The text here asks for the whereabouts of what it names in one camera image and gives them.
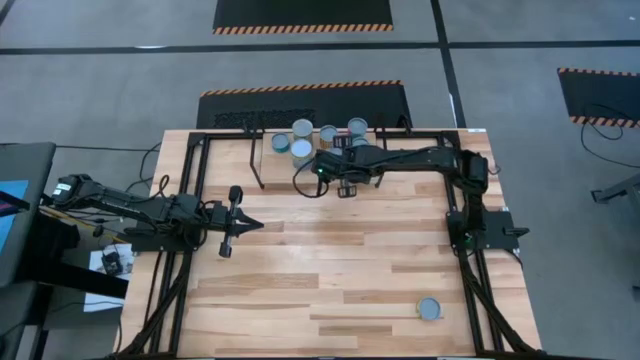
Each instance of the gray floor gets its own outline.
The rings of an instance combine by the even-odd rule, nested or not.
[[[215,1],[17,0],[0,28],[0,47],[437,38],[429,1],[391,3],[396,31],[390,34],[213,37]],[[640,39],[637,1],[441,4],[450,41]],[[630,291],[640,281],[640,225],[625,201],[596,205],[589,195],[634,170],[582,149],[580,128],[567,119],[555,73],[557,67],[640,72],[640,49],[454,50],[452,56],[468,126],[488,129],[514,220],[532,231],[522,239],[522,257],[544,348],[640,358],[640,303]],[[376,79],[403,80],[418,126],[454,126],[437,50],[4,56],[0,79],[0,142],[145,148],[160,141],[165,129],[195,127],[198,96],[205,90]],[[640,164],[638,130],[609,143],[588,129],[586,141],[606,156]],[[141,156],[59,150],[48,190],[58,176],[77,172],[124,187],[136,180]],[[92,247],[92,240],[83,244],[85,250]],[[82,257],[82,250],[68,256]],[[81,296],[58,292],[56,301]],[[69,311],[49,319],[62,329],[52,331],[45,358],[108,353],[118,312]]]

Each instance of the orange and black striped border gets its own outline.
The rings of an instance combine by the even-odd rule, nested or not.
[[[344,83],[269,86],[269,87],[261,87],[261,88],[205,91],[202,94],[200,94],[200,97],[212,96],[212,95],[250,94],[250,93],[274,92],[274,91],[334,89],[334,88],[344,88],[344,87],[380,86],[380,85],[403,85],[403,84],[402,84],[402,80],[377,80],[377,81],[355,81],[355,82],[344,82]]]
[[[585,73],[585,74],[599,74],[599,75],[615,75],[615,76],[639,76],[638,73],[621,72],[621,71],[604,71],[604,70],[588,70],[588,69],[574,69],[574,68],[559,68],[558,74],[565,72]]]
[[[569,120],[571,120],[574,124],[591,124],[597,126],[619,126],[626,128],[640,128],[640,122],[638,120],[631,119],[614,119],[614,118],[604,118],[604,117],[594,117],[594,116],[570,116]]]
[[[605,71],[605,70],[589,70],[589,69],[574,69],[574,68],[559,68],[558,74],[562,73],[584,73],[584,74],[597,74],[597,75],[609,75],[609,76],[640,76],[638,73],[625,72],[625,71]],[[626,128],[639,128],[640,121],[632,119],[616,119],[605,118],[596,116],[570,116],[574,124],[591,124],[596,126],[619,126]]]
[[[327,32],[393,31],[392,24],[233,26],[213,29],[214,35],[305,34]]]

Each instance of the wooden tabletop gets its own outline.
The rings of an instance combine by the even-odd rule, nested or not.
[[[189,132],[165,133],[152,192],[165,174],[171,177],[165,192],[178,191]],[[459,132],[462,147],[482,153],[493,167],[487,133]],[[231,259],[218,256],[219,233],[210,233],[195,253],[180,357],[474,354],[444,220],[442,175],[387,173],[379,189],[358,186],[356,198],[339,199],[332,188],[323,198],[307,199],[287,184],[266,183],[261,190],[248,165],[250,144],[211,143],[203,200],[227,202],[229,187],[240,185],[242,209],[266,226],[237,239]],[[388,145],[409,149],[434,143],[401,139]],[[278,156],[282,161],[270,166],[293,174],[291,155]],[[262,144],[256,146],[259,170],[261,159]],[[196,154],[191,179],[198,161]],[[505,205],[497,176],[490,178],[485,204]],[[539,348],[519,264],[505,251],[485,254],[496,305],[522,338]],[[124,344],[142,327],[156,255],[136,258],[122,313]],[[428,296],[442,305],[441,319],[418,318],[416,304]],[[484,343],[491,348],[486,314],[478,308]],[[166,319],[172,315],[170,309]],[[170,324],[164,323],[161,350],[168,346]]]

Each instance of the black ramp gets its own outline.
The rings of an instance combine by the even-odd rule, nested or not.
[[[356,25],[363,26],[356,30]],[[391,25],[389,0],[219,0],[213,30],[216,34],[389,31]]]
[[[401,117],[411,125],[400,81],[208,91],[200,97],[197,126],[198,129],[252,129],[254,122],[259,121],[264,122],[266,128],[288,128],[297,119],[305,118],[315,127],[347,127],[351,118],[361,117],[370,127],[375,127],[380,114],[385,127],[396,127]]]
[[[560,68],[558,76],[572,122],[604,126],[638,126],[638,74]]]

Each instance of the wire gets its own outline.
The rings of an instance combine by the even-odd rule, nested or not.
[[[167,187],[167,185],[169,184],[169,175],[163,175],[162,178],[160,179],[160,184],[159,184],[159,188],[158,191],[151,195],[150,197],[148,197],[147,199],[143,199],[143,200],[132,200],[129,201],[129,203],[132,204],[140,204],[140,203],[145,203],[147,201],[151,201],[155,198],[159,196],[162,196],[163,199],[166,199],[167,197],[164,195],[164,189]]]
[[[640,169],[640,165],[627,164],[627,163],[623,163],[623,162],[621,162],[621,161],[612,160],[612,159],[606,158],[606,157],[604,157],[604,156],[602,156],[602,155],[600,155],[600,154],[597,154],[597,153],[595,153],[593,150],[589,149],[589,147],[587,146],[587,144],[584,142],[584,129],[587,127],[587,125],[591,125],[591,127],[593,127],[594,129],[595,129],[595,127],[594,127],[592,124],[586,124],[586,123],[585,123],[584,125],[582,125],[582,129],[580,130],[580,143],[582,144],[582,147],[583,147],[583,148],[584,148],[588,153],[590,153],[591,155],[593,155],[593,156],[595,156],[595,157],[597,157],[597,158],[599,158],[599,159],[601,159],[601,160],[604,160],[604,161],[607,161],[607,162],[610,162],[610,163],[613,163],[613,164],[617,164],[617,165],[621,165],[621,166],[626,166],[626,167],[630,167],[630,168],[634,168],[634,169]]]
[[[296,178],[298,177],[298,175],[300,174],[302,169],[304,169],[305,167],[309,166],[309,164],[311,164],[312,161],[313,161],[313,158],[309,159],[309,161],[305,162],[302,166],[300,166],[298,168],[298,171],[296,171],[296,173],[293,175],[292,181],[293,181],[293,188],[296,189],[298,194],[300,194],[300,195],[302,195],[302,196],[304,196],[306,198],[309,198],[309,199],[317,199],[319,197],[323,197],[324,195],[327,194],[327,192],[329,192],[329,184],[326,184],[327,187],[325,188],[325,191],[321,193],[320,189],[321,189],[322,186],[320,184],[322,184],[322,182],[318,178],[318,185],[319,185],[318,192],[316,193],[316,195],[309,195],[309,194],[305,194],[304,192],[302,192],[302,190],[300,190],[300,188],[298,187],[298,184],[296,183]]]
[[[496,164],[495,170],[492,171],[491,169],[488,169],[487,171],[489,172],[489,174],[495,176],[495,175],[500,174],[500,172],[502,171],[502,168],[500,167],[500,165]]]
[[[149,311],[151,310],[151,300],[153,299],[153,290],[156,286],[156,278],[158,277],[158,268],[160,267],[160,260],[162,260],[162,251],[158,252],[158,257],[156,258],[156,264],[153,267],[153,277],[151,278],[151,289],[149,289],[149,300],[147,300],[147,310],[144,312],[144,323],[147,323],[149,320]]]
[[[60,307],[57,307],[57,308],[49,311],[47,314],[54,314],[54,313],[60,312],[60,311],[66,309],[66,308],[68,308],[70,306],[73,306],[73,305],[89,305],[89,306],[91,306],[91,305],[100,305],[100,304],[118,305],[119,307],[123,306],[121,303],[117,303],[117,302],[113,302],[113,301],[98,301],[98,302],[95,302],[95,303],[70,302],[70,303],[67,303],[65,305],[62,305]],[[2,335],[0,335],[0,339],[4,338],[7,334],[9,334],[10,332],[12,332],[13,330],[15,330],[16,328],[18,328],[19,326],[22,326],[22,325],[26,325],[26,322],[20,322],[20,323],[17,323],[15,325],[13,325],[12,327],[9,328],[9,330],[5,331],[4,333],[2,333]],[[118,326],[120,328],[120,341],[118,343],[121,344],[122,343],[122,323],[119,323]]]
[[[148,189],[151,189],[148,182],[153,180],[153,176],[150,176],[148,178],[143,178],[142,172],[144,171],[144,164],[147,161],[147,156],[149,156],[149,154],[151,154],[152,152],[157,151],[156,148],[160,145],[162,145],[162,142],[155,144],[151,149],[147,150],[147,152],[144,154],[144,156],[142,157],[142,162],[140,163],[140,170],[138,171],[138,178],[140,180],[134,181],[133,183],[131,183],[131,185],[127,187],[125,192],[129,192],[129,190],[131,190],[133,187],[135,187],[138,184],[145,184]]]
[[[100,212],[91,212],[91,211],[82,211],[82,210],[67,210],[67,213],[76,213],[76,214],[84,214],[89,216],[109,216],[109,217],[122,217],[121,215],[116,214],[100,214]]]
[[[520,264],[520,267],[524,268],[524,264],[522,264],[522,259],[520,259],[520,256],[518,256],[516,253],[514,253],[512,250],[509,250],[509,249],[504,249],[504,251],[506,251],[509,255],[513,256],[513,258],[516,259],[516,261]]]
[[[84,221],[76,219],[75,217],[73,217],[70,214],[66,214],[66,213],[58,211],[58,210],[54,210],[54,209],[51,209],[51,208],[48,208],[48,207],[45,207],[45,206],[41,206],[40,210],[44,211],[45,213],[47,213],[50,216],[53,216],[53,217],[58,218],[58,219],[64,219],[64,220],[70,221],[70,222],[72,222],[74,224],[80,225],[80,226],[85,227],[87,229],[95,229],[96,228],[93,225],[87,224]],[[108,231],[111,231],[111,232],[114,232],[114,233],[118,233],[115,230],[108,229],[108,228],[105,228],[105,227],[103,227],[103,228],[105,230],[108,230]],[[123,243],[123,244],[127,244],[126,241],[124,241],[124,240],[122,240],[122,239],[120,239],[120,238],[118,238],[118,237],[116,237],[114,235],[107,235],[107,236],[110,237],[112,241]]]
[[[122,347],[122,318],[118,318],[118,345],[116,346],[116,351],[114,353],[119,353],[120,348]]]
[[[583,114],[586,114],[587,106],[595,106],[595,107],[600,107],[600,108],[603,108],[603,109],[607,109],[609,111],[617,113],[618,115],[622,115],[626,119],[631,119],[631,117],[629,115],[627,115],[627,114],[625,114],[625,113],[623,113],[621,111],[618,111],[618,110],[616,110],[616,109],[614,109],[614,108],[612,108],[610,106],[607,106],[607,105],[596,104],[596,103],[591,103],[591,104],[585,105],[584,108],[582,109],[583,110],[582,111]],[[590,153],[591,155],[593,155],[593,156],[595,156],[595,157],[597,157],[597,158],[599,158],[601,160],[604,160],[604,161],[607,161],[607,162],[610,162],[610,163],[613,163],[613,164],[621,165],[621,166],[626,166],[626,167],[630,167],[630,168],[634,168],[634,169],[640,169],[640,165],[627,164],[627,163],[624,163],[624,162],[621,162],[621,161],[612,160],[612,159],[606,158],[606,157],[604,157],[604,156],[602,156],[600,154],[597,154],[596,152],[591,150],[587,146],[585,141],[584,141],[584,130],[586,129],[587,126],[591,126],[591,128],[593,128],[598,133],[598,135],[600,135],[603,139],[610,140],[610,141],[617,141],[617,140],[622,139],[622,136],[624,135],[624,130],[622,129],[622,127],[620,127],[620,135],[618,135],[618,136],[607,136],[607,135],[603,134],[600,130],[598,130],[592,123],[585,122],[582,125],[582,129],[580,129],[580,143],[582,144],[582,147],[588,153]]]
[[[151,151],[158,152],[154,146]],[[132,148],[113,148],[113,147],[96,147],[96,146],[80,146],[80,145],[56,145],[59,149],[82,149],[82,150],[106,150],[106,151],[128,151],[128,152],[148,152],[149,149],[132,149]]]

